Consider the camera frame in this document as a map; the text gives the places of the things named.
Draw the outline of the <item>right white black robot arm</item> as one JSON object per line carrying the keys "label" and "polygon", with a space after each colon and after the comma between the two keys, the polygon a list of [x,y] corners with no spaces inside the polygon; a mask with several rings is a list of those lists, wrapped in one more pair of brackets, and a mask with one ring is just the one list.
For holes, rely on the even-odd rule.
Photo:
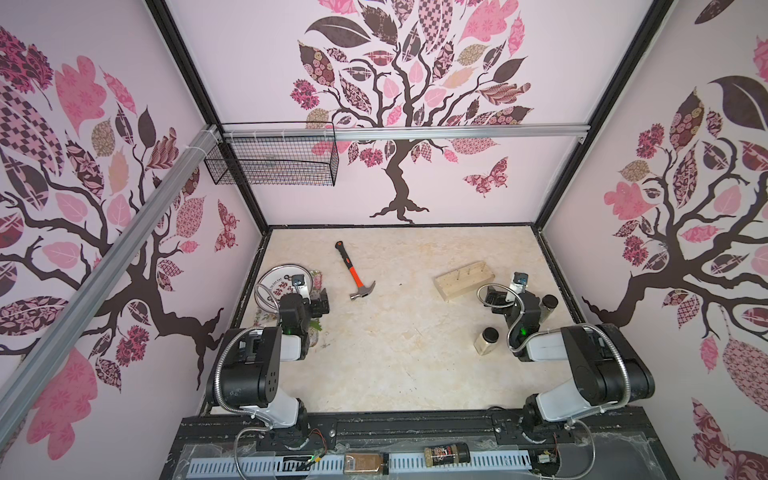
{"label": "right white black robot arm", "polygon": [[543,393],[530,395],[521,410],[519,428],[534,442],[549,424],[572,427],[578,420],[650,398],[654,378],[622,332],[612,324],[577,323],[541,328],[559,305],[525,287],[489,283],[476,296],[494,314],[504,317],[504,341],[523,363],[565,362],[570,377]]}

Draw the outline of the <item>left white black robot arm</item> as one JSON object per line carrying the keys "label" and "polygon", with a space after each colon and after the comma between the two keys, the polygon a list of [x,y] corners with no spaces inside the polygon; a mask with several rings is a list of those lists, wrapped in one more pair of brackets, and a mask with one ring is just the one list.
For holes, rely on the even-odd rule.
{"label": "left white black robot arm", "polygon": [[324,289],[308,298],[289,293],[279,300],[277,325],[228,330],[206,384],[211,413],[247,416],[271,429],[307,435],[306,407],[279,387],[280,367],[307,357],[312,322],[328,312]]}

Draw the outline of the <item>wooden block with nails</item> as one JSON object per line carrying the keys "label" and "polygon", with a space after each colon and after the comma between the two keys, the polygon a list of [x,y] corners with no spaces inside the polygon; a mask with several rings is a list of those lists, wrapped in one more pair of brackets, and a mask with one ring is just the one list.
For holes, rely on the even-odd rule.
{"label": "wooden block with nails", "polygon": [[476,261],[433,279],[435,288],[445,301],[476,291],[495,279],[494,271],[484,261]]}

